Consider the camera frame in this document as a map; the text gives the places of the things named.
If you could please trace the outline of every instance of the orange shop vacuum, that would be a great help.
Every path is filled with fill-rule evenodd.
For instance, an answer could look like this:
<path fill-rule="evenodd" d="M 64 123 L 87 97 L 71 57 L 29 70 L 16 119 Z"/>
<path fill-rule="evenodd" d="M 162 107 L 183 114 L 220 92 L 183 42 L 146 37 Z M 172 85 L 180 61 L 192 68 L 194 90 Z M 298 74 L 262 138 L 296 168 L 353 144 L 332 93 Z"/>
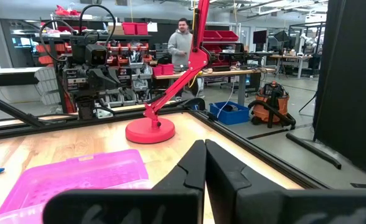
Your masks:
<path fill-rule="evenodd" d="M 282 85 L 276 81 L 266 83 L 256 93 L 255 100 L 248 105 L 250 110 L 253 107 L 251 122 L 255 125 L 267 122 L 268 128 L 273 123 L 281 123 L 282 126 L 291 125 L 291 129 L 294 129 L 296 121 L 288 113 L 288 100 L 288 92 Z"/>

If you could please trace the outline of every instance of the robotics lab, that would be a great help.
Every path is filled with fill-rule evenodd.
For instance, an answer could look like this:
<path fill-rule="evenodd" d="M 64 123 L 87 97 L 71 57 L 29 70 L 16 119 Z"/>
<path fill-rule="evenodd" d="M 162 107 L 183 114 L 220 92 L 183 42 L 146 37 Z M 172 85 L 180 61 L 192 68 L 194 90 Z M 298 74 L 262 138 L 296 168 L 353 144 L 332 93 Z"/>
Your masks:
<path fill-rule="evenodd" d="M 0 224 L 366 223 L 365 50 L 360 0 L 0 0 Z"/>

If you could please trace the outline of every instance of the gray floor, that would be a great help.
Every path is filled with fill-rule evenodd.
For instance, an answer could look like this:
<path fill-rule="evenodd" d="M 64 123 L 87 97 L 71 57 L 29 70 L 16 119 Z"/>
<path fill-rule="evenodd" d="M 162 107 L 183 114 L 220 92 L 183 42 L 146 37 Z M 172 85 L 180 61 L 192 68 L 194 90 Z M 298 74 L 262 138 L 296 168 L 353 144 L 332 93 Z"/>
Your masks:
<path fill-rule="evenodd" d="M 289 132 L 299 138 L 311 140 L 313 138 L 311 124 L 314 112 L 314 100 L 302 110 L 301 114 L 299 114 L 298 111 L 314 96 L 317 90 L 318 79 L 302 78 L 298 80 L 292 76 L 288 76 L 288 78 L 284 75 L 275 77 L 271 74 L 266 78 L 267 82 L 273 80 L 282 84 L 289 92 L 288 111 L 290 115 L 295 118 L 297 127 L 295 130 Z M 227 88 L 220 89 L 219 84 L 214 83 L 208 85 L 205 88 L 204 93 L 204 100 L 208 105 L 209 103 L 226 101 L 230 95 L 230 90 Z M 254 94 L 249 95 L 249 97 L 245 99 L 245 106 L 254 99 Z M 237 102 L 237 94 L 233 94 L 231 101 Z M 353 187 L 350 183 L 366 184 L 366 172 L 353 166 L 345 157 L 321 143 L 310 142 L 314 147 L 336 158 L 342 164 L 341 170 L 336 169 L 332 164 L 322 160 L 313 153 L 287 139 L 285 135 L 288 131 L 260 138 L 257 136 L 282 130 L 283 128 L 281 126 L 273 125 L 273 127 L 269 129 L 266 124 L 255 126 L 251 124 L 251 122 L 247 122 L 229 125 L 227 127 L 245 138 L 254 138 L 250 140 L 251 143 L 289 162 L 331 188 L 352 189 Z"/>

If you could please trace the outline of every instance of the red circular base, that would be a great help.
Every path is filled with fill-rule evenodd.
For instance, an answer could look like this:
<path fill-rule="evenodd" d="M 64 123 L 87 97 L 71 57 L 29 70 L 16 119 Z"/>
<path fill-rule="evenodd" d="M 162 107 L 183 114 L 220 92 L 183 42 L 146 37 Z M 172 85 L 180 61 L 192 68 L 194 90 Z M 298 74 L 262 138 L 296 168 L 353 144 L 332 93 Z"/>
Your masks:
<path fill-rule="evenodd" d="M 161 122 L 159 128 L 151 126 L 150 118 L 141 118 L 130 122 L 126 129 L 126 138 L 129 141 L 143 144 L 163 142 L 175 135 L 175 125 L 172 121 L 164 118 L 158 118 Z"/>

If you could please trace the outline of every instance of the blue storage bin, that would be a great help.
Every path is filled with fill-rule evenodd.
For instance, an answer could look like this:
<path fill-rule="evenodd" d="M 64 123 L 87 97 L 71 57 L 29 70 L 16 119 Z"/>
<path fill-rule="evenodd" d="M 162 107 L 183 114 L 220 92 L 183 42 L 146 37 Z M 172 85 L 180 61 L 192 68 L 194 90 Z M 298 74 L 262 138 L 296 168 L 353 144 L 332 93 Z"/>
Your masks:
<path fill-rule="evenodd" d="M 219 103 L 210 103 L 209 108 L 210 112 L 214 114 L 215 116 L 218 115 L 219 110 L 226 102 L 219 102 Z M 228 102 L 227 105 L 234 105 L 238 108 L 238 111 L 232 111 L 228 112 L 225 110 L 222 110 L 219 114 L 218 120 L 222 122 L 223 124 L 238 124 L 242 122 L 247 122 L 250 120 L 250 110 L 245 107 L 241 106 L 239 104 L 236 104 L 234 102 Z"/>

